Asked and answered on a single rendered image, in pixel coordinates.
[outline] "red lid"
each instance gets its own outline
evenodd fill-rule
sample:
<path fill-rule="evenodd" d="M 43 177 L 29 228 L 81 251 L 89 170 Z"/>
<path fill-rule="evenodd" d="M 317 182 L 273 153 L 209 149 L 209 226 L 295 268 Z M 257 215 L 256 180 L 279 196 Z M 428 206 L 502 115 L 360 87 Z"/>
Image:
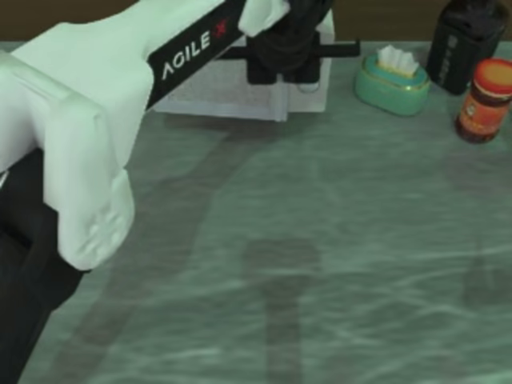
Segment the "red lid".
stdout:
<path fill-rule="evenodd" d="M 474 72 L 474 80 L 492 94 L 512 95 L 512 62 L 502 58 L 482 60 Z"/>

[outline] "brown wall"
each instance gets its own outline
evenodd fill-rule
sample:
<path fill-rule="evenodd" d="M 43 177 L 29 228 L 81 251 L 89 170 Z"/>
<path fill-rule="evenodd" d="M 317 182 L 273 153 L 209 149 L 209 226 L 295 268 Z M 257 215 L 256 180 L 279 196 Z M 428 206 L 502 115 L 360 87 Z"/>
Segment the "brown wall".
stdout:
<path fill-rule="evenodd" d="M 57 22 L 88 22 L 135 0 L 2 0 L 0 40 L 27 40 Z M 428 40 L 447 0 L 337 0 L 338 39 Z M 512 39 L 512 30 L 507 39 Z"/>

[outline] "orange label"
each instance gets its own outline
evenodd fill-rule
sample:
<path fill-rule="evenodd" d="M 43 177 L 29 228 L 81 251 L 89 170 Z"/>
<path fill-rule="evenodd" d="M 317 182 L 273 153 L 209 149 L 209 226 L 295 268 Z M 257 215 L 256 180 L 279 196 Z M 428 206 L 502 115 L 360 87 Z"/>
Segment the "orange label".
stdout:
<path fill-rule="evenodd" d="M 508 106 L 484 106 L 468 94 L 459 121 L 474 134 L 494 134 L 499 130 Z"/>

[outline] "white tissue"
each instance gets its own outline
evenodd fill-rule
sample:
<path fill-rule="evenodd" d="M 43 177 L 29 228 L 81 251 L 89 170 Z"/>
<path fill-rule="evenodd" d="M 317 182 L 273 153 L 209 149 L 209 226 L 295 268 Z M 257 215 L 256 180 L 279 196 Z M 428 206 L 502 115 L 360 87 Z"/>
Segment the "white tissue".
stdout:
<path fill-rule="evenodd" d="M 394 46 L 378 50 L 378 64 L 386 70 L 410 77 L 414 76 L 419 67 L 411 52 L 404 52 Z"/>

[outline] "marble surface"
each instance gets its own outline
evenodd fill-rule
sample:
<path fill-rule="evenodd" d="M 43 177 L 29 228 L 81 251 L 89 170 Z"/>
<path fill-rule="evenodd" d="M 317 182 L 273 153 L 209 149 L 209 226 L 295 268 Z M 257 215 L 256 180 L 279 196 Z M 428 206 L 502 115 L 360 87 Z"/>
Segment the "marble surface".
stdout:
<path fill-rule="evenodd" d="M 148 114 L 131 235 L 21 384 L 511 383 L 510 124 L 462 142 L 436 87 L 416 118 L 363 105 L 359 62 L 320 115 Z"/>

